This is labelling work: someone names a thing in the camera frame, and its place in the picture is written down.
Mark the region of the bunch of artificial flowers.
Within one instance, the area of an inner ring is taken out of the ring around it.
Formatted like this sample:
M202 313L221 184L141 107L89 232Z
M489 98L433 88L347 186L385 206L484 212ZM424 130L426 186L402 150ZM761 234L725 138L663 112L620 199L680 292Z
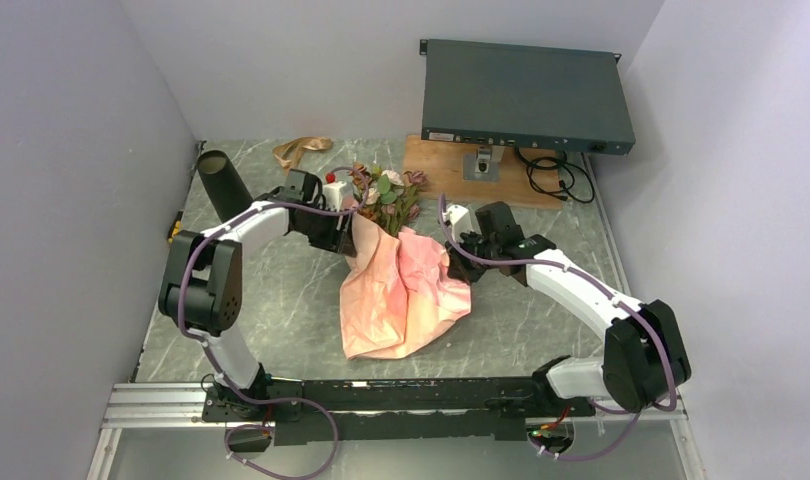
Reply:
M387 234L397 237L403 227L413 222L419 215L419 197L429 184L427 174L422 170L383 170L379 166L368 168L355 163L353 168L360 173L350 173L353 185L357 188L354 198L360 202L367 195L359 214L376 223Z

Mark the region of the brown ribbon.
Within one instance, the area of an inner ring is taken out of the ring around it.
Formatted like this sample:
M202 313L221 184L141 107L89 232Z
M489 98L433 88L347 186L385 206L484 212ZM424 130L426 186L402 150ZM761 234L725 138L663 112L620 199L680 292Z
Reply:
M272 155L284 170L296 169L307 152L325 152L333 147L328 137L305 136L272 149Z

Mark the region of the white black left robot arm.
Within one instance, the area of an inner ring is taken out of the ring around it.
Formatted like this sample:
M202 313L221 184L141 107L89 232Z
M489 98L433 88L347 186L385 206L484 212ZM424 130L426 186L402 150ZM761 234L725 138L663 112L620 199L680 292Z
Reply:
M229 407L245 420L268 406L271 378L251 353L237 323L245 258L290 233L316 249L355 256L351 224L364 203L354 184L292 170L285 183L202 232L182 230L171 245L158 310L196 342L214 379L230 390Z

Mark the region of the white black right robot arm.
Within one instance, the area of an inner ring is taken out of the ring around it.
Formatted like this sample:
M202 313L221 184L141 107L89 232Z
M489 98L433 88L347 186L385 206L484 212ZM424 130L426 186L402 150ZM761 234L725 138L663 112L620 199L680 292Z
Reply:
M438 201L449 275L465 283L498 270L580 319L599 338L600 356L556 357L532 374L532 401L555 415L574 401L609 400L615 413L672 411L692 372L673 309L620 292L574 263L555 243L527 236L510 207L494 202L471 211Z

